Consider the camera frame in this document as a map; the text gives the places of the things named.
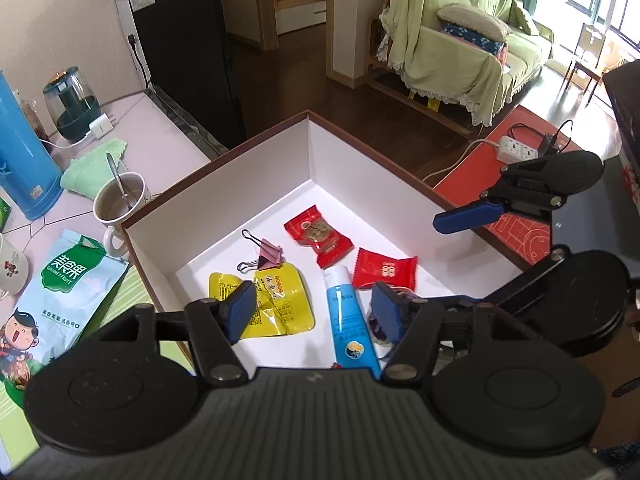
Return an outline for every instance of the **lace trim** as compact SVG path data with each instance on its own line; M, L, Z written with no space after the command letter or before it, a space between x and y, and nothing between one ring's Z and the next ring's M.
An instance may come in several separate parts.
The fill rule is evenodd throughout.
M510 94L508 94L507 97L505 98L504 103L500 106L500 108L498 108L498 110L494 114L490 115L488 118L479 117L478 114L476 114L476 105L477 105L476 102L473 101L473 99L467 97L466 95L460 96L458 98L450 97L450 96L438 94L437 92L432 92L430 90L423 90L421 88L416 88L410 85L409 83L407 83L405 79L405 73L404 73L404 62L390 62L387 59L386 46L388 45L388 41L389 41L389 31L387 30L385 25L385 20L383 19L387 13L388 13L388 9L384 9L379 16L380 23L382 23L382 28L385 31L385 37L380 42L380 45L378 46L378 51L376 52L376 57L378 58L378 61L382 63L386 62L386 66L392 69L394 72L396 72L400 76L400 79L402 79L404 86L406 86L411 92L415 92L421 97L427 97L429 99L438 99L439 101L442 101L444 104L459 104L465 107L466 111L471 114L471 124L473 126L478 126L478 124L480 123L482 123L484 126L491 126L491 121L494 118L494 116L500 113L500 111L504 108L505 104L511 104L511 101L513 100L513 96L516 95L520 90L522 90L523 86L526 85L529 81L531 81L535 77L536 73L538 72L538 70L535 70L529 77L527 77L522 83L520 83L520 85L516 89L512 90Z

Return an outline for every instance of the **bed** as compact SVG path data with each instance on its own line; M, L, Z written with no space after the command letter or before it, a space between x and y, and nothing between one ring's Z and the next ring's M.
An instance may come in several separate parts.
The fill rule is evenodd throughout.
M276 0L278 35L326 22L326 0Z

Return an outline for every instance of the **green paper box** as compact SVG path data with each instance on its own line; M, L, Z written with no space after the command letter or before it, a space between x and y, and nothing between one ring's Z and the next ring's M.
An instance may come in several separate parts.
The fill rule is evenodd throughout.
M4 229L4 224L6 224L6 220L9 218L10 212L11 206L0 198L0 232Z

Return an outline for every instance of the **table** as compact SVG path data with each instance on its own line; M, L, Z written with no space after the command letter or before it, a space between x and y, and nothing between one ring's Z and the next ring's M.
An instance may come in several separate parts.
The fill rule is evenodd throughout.
M90 137L68 150L54 149L52 157L63 170L68 168L72 158L79 158L115 137L127 143L122 160L131 171L145 177L152 195L162 193L209 162L209 158L145 94L134 94L103 108L113 117L114 129L100 140ZM59 136L54 136L53 142L63 143ZM94 202L84 196L65 189L53 208L34 221L25 218L3 189L0 196L12 207L2 234L27 256L30 278L34 269L39 270L50 245L65 228L102 240L104 226L94 218ZM15 299L11 297L0 301L0 326L8 319L14 305Z
M507 135L509 128L517 123L526 124L542 134L554 134L558 130L551 123L519 105L496 126L487 139L499 142L502 136ZM541 140L540 136L528 128L516 128L514 136L532 148L538 147ZM559 135L559 142L563 146L567 141L566 136ZM574 142L570 142L566 149L569 151L579 150L580 147ZM498 180L500 168L503 165L503 162L496 159L495 148L482 143L443 178L434 190L455 207L466 205L478 200L480 193ZM484 228L528 264L535 264L549 253L550 230L546 224L505 214L497 222Z
M91 137L68 150L54 149L52 156L61 168L67 168L72 158L79 158L105 140L117 137L127 143L122 158L126 166L142 174L152 195L157 195L209 162L209 157L143 93L116 100L103 110L115 122L113 131L100 140L90 140ZM62 145L64 140L55 136L53 142ZM3 235L27 256L30 279L45 263L49 247L65 228L102 240L104 226L94 218L93 201L84 196L64 190L53 208L34 221L27 220L2 189L0 196L12 207ZM15 301L11 297L0 301L0 326L11 315ZM151 303L151 298L136 268L131 267L119 289L102 302L87 330L95 330L137 303ZM161 350L163 355L188 366L175 342L162 344ZM17 465L35 448L36 442L22 410L0 383L0 469L7 462Z

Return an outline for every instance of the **green and white snack bag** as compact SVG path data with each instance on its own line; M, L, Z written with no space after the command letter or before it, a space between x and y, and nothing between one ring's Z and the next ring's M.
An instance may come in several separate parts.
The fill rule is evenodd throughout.
M73 346L127 270L99 242L68 229L46 261L0 329L0 380L20 406L31 376Z
M4 225L9 218L11 212L11 206L7 202L0 198L0 232L4 229Z

